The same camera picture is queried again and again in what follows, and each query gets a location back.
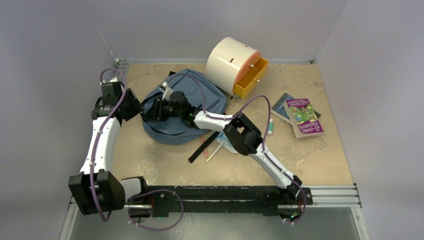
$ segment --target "gray wall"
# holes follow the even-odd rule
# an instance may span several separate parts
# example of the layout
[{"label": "gray wall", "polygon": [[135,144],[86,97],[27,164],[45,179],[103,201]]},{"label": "gray wall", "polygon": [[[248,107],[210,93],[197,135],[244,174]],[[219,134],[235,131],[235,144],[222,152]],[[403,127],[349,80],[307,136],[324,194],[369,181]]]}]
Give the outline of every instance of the gray wall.
[{"label": "gray wall", "polygon": [[57,239],[113,59],[85,2],[0,7],[0,236]]},{"label": "gray wall", "polygon": [[424,1],[350,0],[318,55],[372,239],[424,239]]},{"label": "gray wall", "polygon": [[315,59],[348,0],[86,0],[114,56],[206,61],[233,37],[271,61]]}]

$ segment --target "book title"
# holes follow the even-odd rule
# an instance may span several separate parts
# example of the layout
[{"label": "book title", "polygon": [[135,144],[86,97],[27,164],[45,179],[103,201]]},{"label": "book title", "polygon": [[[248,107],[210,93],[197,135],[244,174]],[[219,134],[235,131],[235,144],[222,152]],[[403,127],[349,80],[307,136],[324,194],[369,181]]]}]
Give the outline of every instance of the book title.
[{"label": "book title", "polygon": [[308,104],[309,104],[309,101],[306,98],[287,100],[287,105],[289,107],[298,107],[298,106],[304,106]]},{"label": "book title", "polygon": [[303,134],[311,133],[311,132],[320,132],[320,124],[316,121],[309,122],[306,124],[299,125],[299,129]]}]

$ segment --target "yellow drawer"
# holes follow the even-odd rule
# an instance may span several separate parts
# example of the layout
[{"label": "yellow drawer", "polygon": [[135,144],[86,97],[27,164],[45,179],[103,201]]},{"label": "yellow drawer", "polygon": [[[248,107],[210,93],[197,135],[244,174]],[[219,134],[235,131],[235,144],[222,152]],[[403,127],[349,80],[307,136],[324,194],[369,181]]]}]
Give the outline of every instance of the yellow drawer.
[{"label": "yellow drawer", "polygon": [[244,99],[253,87],[256,86],[258,80],[261,79],[267,71],[268,60],[259,59],[252,69],[244,75],[240,81],[234,84],[232,92]]}]

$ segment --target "speckled surface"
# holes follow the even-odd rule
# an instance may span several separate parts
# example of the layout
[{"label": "speckled surface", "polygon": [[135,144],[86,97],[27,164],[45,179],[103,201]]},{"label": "speckled surface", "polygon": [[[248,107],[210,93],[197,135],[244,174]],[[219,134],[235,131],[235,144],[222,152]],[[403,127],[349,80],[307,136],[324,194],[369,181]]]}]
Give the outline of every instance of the speckled surface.
[{"label": "speckled surface", "polygon": [[[132,64],[128,86],[142,100],[167,76],[185,68],[204,73],[205,64]],[[321,113],[324,134],[296,139],[292,126],[273,114],[273,135],[266,144],[277,159],[298,175],[305,185],[352,185],[352,178],[320,72],[316,65],[270,64],[266,75],[245,99],[228,101],[226,112],[235,113],[251,97],[268,96],[271,105],[289,93],[308,98]],[[243,112],[263,132],[267,121],[264,99],[253,101]],[[150,185],[273,185],[268,174],[251,158],[222,148],[209,162],[201,154],[194,163],[187,158],[200,146],[195,139],[183,145],[163,145],[145,133],[140,117],[124,122],[116,140],[112,163],[117,179],[144,176]],[[208,152],[218,143],[209,145]]]}]

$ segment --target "white plastic part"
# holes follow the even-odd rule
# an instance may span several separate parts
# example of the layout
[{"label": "white plastic part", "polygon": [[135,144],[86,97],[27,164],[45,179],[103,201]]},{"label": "white plastic part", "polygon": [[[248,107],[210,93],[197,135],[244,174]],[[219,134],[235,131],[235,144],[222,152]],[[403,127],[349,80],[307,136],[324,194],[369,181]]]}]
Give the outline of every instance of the white plastic part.
[{"label": "white plastic part", "polygon": [[256,49],[245,45],[231,37],[220,41],[209,55],[206,63],[206,77],[230,95],[240,69],[244,65],[255,64],[248,62]]},{"label": "white plastic part", "polygon": [[169,101],[171,94],[174,92],[167,82],[163,82],[159,87],[160,91],[163,93],[162,100]]},{"label": "white plastic part", "polygon": [[211,117],[226,118],[228,120],[212,119],[207,117],[203,111],[200,111],[194,119],[194,123],[196,124],[196,126],[199,129],[210,129],[210,130],[221,132],[221,133],[224,130],[225,125],[231,122],[231,120],[229,119],[233,117],[232,115],[222,115],[222,114],[211,113],[208,111],[206,111],[206,113],[207,115]]},{"label": "white plastic part", "polygon": [[124,179],[120,182],[125,191],[125,202],[132,196],[138,195],[142,192],[142,183],[139,178]]},{"label": "white plastic part", "polygon": [[279,171],[276,166],[274,166],[271,161],[269,161],[268,158],[265,156],[262,150],[262,143],[257,147],[256,151],[256,154],[249,154],[248,156],[254,159],[271,176],[272,180],[274,181],[275,185],[277,185],[277,187],[281,189],[287,189],[287,187],[292,184],[292,181],[283,172],[285,172],[291,178],[293,178],[293,173],[287,170],[274,156],[274,154],[270,152],[267,147],[267,144],[265,144],[265,153],[279,168],[282,169],[282,171]]},{"label": "white plastic part", "polygon": [[[91,163],[94,141],[96,139],[96,135],[98,133],[100,125],[103,123],[105,119],[106,117],[104,116],[104,117],[99,117],[96,120],[93,120],[91,143],[90,143],[90,147],[88,148],[88,153],[87,153],[87,157],[85,158],[84,165],[79,171],[80,173],[82,172],[84,172],[84,174],[90,173],[90,163]],[[94,157],[95,158],[94,173],[98,173],[100,169],[112,172],[112,158],[114,156],[115,141],[118,136],[120,128],[121,128],[121,125],[115,117],[110,118],[107,121],[106,125],[104,126],[103,133],[100,135],[100,139],[97,145],[97,151]]]}]

